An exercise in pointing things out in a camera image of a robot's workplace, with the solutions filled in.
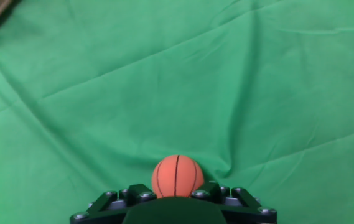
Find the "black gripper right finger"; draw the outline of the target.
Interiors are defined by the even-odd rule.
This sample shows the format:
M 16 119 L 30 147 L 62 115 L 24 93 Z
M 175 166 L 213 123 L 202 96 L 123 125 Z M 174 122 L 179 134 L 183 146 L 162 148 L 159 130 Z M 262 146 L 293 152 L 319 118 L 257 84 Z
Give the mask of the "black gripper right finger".
M 215 204 L 227 223 L 277 224 L 276 209 L 261 205 L 242 187 L 229 188 L 214 181 L 205 182 L 192 192 L 192 198 Z

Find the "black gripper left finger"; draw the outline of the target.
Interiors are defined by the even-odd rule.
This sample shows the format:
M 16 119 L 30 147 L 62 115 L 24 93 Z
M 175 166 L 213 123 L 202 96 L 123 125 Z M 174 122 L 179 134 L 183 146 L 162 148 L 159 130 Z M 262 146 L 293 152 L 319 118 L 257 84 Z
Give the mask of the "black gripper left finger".
M 70 224 L 122 224 L 135 205 L 157 198 L 144 184 L 130 185 L 120 191 L 102 193 L 89 207 L 70 217 Z

